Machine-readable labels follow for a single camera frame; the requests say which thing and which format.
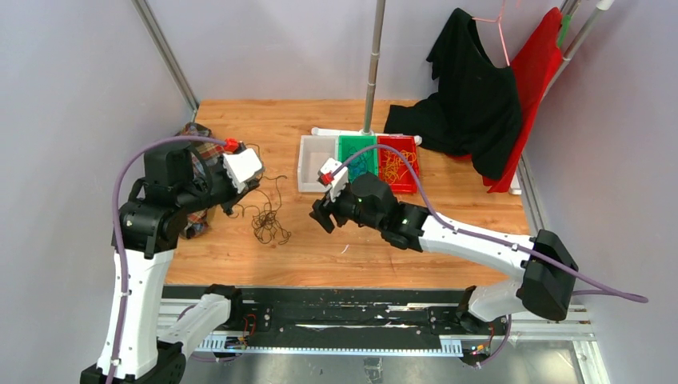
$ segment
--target black t-shirt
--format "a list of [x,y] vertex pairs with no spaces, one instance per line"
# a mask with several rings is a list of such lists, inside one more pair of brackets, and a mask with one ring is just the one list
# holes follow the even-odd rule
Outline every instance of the black t-shirt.
[[476,22],[459,8],[426,60],[438,91],[415,106],[391,106],[385,132],[418,134],[423,148],[453,156],[471,154],[479,174],[501,178],[522,123],[512,69],[490,62]]

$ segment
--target white bin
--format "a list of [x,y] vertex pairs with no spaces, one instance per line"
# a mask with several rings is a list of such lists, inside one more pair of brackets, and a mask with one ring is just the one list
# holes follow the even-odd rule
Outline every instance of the white bin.
[[301,136],[297,188],[299,192],[325,192],[318,182],[318,171],[328,158],[337,158],[338,136]]

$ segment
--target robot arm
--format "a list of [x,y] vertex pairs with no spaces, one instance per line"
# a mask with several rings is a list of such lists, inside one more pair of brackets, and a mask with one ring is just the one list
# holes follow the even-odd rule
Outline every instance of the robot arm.
[[[193,309],[156,337],[162,287],[187,214],[216,205],[230,213],[249,191],[259,187],[264,167],[257,154],[241,142],[232,151],[223,154],[212,169],[203,162],[204,178],[193,176],[190,156],[194,150],[188,142],[166,144],[144,155],[146,175],[135,182],[120,209],[129,291],[118,358],[112,357],[122,276],[120,254],[115,252],[115,295],[106,342],[97,363],[82,371],[81,384],[180,382],[186,359],[202,340],[221,324],[241,316],[240,291],[211,286]],[[139,198],[142,188],[145,197]],[[115,366],[112,379],[111,363]]]
[[[577,270],[554,233],[542,230],[536,238],[503,234],[439,215],[453,230],[442,226],[428,208],[398,202],[389,185],[374,174],[363,174],[349,183],[348,171],[342,168],[329,177],[340,165],[329,159],[321,168],[320,181],[329,188],[323,199],[315,201],[310,214],[328,233],[335,227],[330,216],[337,226],[352,220],[359,226],[379,230],[381,237],[396,248],[451,254],[508,275],[505,282],[471,286],[465,291],[456,315],[468,332],[476,333],[486,322],[525,310],[548,320],[565,319],[575,278],[519,249],[523,246],[539,250]],[[487,241],[483,236],[501,238],[511,246]]]

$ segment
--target wooden floor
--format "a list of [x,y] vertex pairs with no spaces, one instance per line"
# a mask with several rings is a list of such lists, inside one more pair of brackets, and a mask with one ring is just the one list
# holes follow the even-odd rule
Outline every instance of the wooden floor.
[[[383,128],[391,103],[409,104],[377,102],[375,130]],[[358,130],[363,109],[363,101],[344,100],[202,102],[197,122],[211,128],[217,138],[258,144],[266,175],[288,176],[279,183],[282,208],[277,216],[292,237],[285,245],[276,241],[263,245],[253,235],[254,210],[245,218],[227,218],[218,211],[209,233],[179,243],[166,282],[463,289],[505,279],[495,270],[454,256],[392,248],[377,231],[351,222],[327,234],[309,217],[320,195],[297,192],[299,137],[314,126]],[[481,177],[468,162],[422,149],[418,156],[422,183],[442,214],[491,230],[528,233],[519,197],[485,193]],[[261,190],[277,198],[273,182],[262,180]],[[399,198],[422,204],[419,195]],[[243,203],[260,206],[264,201],[262,195],[252,193]]]

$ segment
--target clothes hanger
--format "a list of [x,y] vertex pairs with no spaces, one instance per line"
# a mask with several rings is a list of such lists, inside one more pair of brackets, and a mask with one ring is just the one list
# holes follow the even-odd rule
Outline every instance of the clothes hanger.
[[[520,0],[516,2],[516,8],[520,6]],[[504,9],[506,8],[506,0],[501,1],[501,10],[499,11],[499,16],[496,19],[492,20],[489,18],[473,18],[478,22],[495,22],[497,27],[499,27],[499,37],[501,38],[501,47],[504,48],[504,57],[506,58],[506,66],[511,66],[509,61],[509,53],[506,51],[506,43],[504,42],[504,31],[501,30],[501,19],[504,17]]]

